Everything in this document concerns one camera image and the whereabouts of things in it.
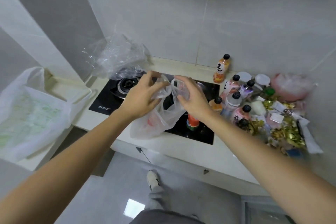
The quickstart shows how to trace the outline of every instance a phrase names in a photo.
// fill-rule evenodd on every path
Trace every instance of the brand text on stove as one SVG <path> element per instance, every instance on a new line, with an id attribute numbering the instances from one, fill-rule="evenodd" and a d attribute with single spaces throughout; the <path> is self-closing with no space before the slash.
<path id="1" fill-rule="evenodd" d="M 103 107 L 103 106 L 98 106 L 98 108 L 104 109 L 104 110 L 110 110 L 111 108 Z"/>

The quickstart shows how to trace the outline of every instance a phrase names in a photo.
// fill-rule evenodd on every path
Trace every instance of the white sneaker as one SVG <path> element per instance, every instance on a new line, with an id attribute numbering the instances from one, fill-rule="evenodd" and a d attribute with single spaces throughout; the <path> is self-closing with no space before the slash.
<path id="1" fill-rule="evenodd" d="M 159 177 L 153 170 L 148 171 L 147 182 L 148 182 L 150 190 L 152 190 L 153 188 L 157 186 L 160 186 Z"/>

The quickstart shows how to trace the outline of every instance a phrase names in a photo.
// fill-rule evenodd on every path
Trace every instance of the pink plastic bag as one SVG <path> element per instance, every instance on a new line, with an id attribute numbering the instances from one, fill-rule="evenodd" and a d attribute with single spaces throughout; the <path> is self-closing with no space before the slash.
<path id="1" fill-rule="evenodd" d="M 299 74 L 279 73 L 271 79 L 271 86 L 275 89 L 275 95 L 280 97 L 280 102 L 304 99 L 314 85 L 311 80 Z"/>

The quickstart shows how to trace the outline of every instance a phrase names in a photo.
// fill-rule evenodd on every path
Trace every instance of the floor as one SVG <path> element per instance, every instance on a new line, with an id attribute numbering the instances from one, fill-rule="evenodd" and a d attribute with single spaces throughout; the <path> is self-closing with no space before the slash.
<path id="1" fill-rule="evenodd" d="M 145 205 L 149 186 L 147 171 L 154 169 L 169 195 L 171 210 L 196 214 L 207 224 L 238 224 L 240 196 L 116 152 L 104 177 L 91 176 L 71 201 L 57 224 L 127 224 L 129 199 Z"/>

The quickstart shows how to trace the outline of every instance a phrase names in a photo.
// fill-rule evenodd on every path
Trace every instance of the white cabinet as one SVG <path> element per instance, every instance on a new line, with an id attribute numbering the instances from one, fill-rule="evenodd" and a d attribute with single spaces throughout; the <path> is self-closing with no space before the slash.
<path id="1" fill-rule="evenodd" d="M 258 184 L 247 182 L 230 175 L 200 167 L 182 160 L 171 158 L 157 152 L 142 149 L 150 163 L 240 195 L 268 196 Z"/>
<path id="2" fill-rule="evenodd" d="M 125 154 L 127 156 L 130 156 L 132 158 L 137 158 L 142 161 L 149 162 L 144 153 L 142 152 L 142 148 L 130 144 L 130 143 L 125 143 L 120 140 L 115 140 L 114 143 L 111 145 L 111 149 L 117 152 L 120 152 L 122 154 Z"/>

